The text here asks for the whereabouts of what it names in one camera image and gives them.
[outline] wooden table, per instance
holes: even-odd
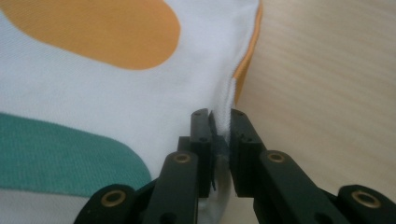
[[[236,108],[320,188],[360,184],[396,202],[396,2],[263,5]],[[232,193],[221,223],[257,223],[252,200]]]

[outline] black plastic part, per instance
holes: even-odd
[[[134,223],[131,211],[134,189],[125,185],[110,185],[92,195],[76,218],[75,224]]]
[[[213,168],[212,132],[209,127],[207,109],[197,110],[191,114],[190,143],[191,152],[199,158],[199,197],[207,198],[210,192]]]
[[[256,189],[253,208],[260,224],[282,223],[281,215],[276,210],[274,203],[271,201],[271,197],[265,192],[263,186],[259,186]]]
[[[324,195],[332,202],[332,204],[336,205],[337,203],[337,196],[330,194],[328,191],[322,189],[321,190]]]
[[[142,223],[143,216],[149,206],[149,200],[154,191],[157,179],[149,182],[143,188],[137,190],[134,195],[136,197],[131,211],[132,222],[130,224]]]
[[[349,223],[286,153],[264,151],[260,155],[258,173],[282,217],[281,223]]]
[[[183,136],[178,138],[177,151],[191,151],[189,137]]]
[[[248,116],[238,110],[231,112],[230,170],[238,197],[254,197],[257,177],[254,164],[266,150]]]
[[[383,194],[364,186],[340,188],[337,204],[352,223],[396,223],[396,204]]]
[[[198,158],[188,151],[169,154],[144,215],[143,224],[193,224],[197,220]]]

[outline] white fabric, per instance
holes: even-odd
[[[0,223],[73,223],[87,198],[0,189]]]
[[[139,71],[38,42],[0,12],[0,111],[120,141],[142,158],[152,178],[178,137],[190,135],[193,111],[214,110],[218,132],[227,137],[232,76],[248,49],[259,1],[166,2],[180,21],[177,50],[165,63]],[[227,175],[226,168],[218,170]],[[200,223],[219,221],[230,183],[229,177],[219,181],[219,196],[207,203],[216,205],[201,207]]]

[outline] brass screw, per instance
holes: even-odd
[[[117,206],[126,199],[126,194],[120,189],[114,189],[106,193],[101,200],[104,207],[114,207]]]
[[[375,196],[362,190],[353,191],[352,198],[356,202],[369,208],[379,208],[381,206],[381,202]]]
[[[191,160],[191,157],[188,154],[177,154],[174,160],[178,163],[186,163]]]
[[[285,157],[282,154],[279,154],[279,153],[276,153],[276,152],[268,154],[267,158],[270,161],[278,162],[278,163],[281,163],[281,162],[285,161]]]

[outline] orange shape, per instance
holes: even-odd
[[[121,68],[163,63],[180,34],[162,0],[2,0],[0,8],[39,41]]]

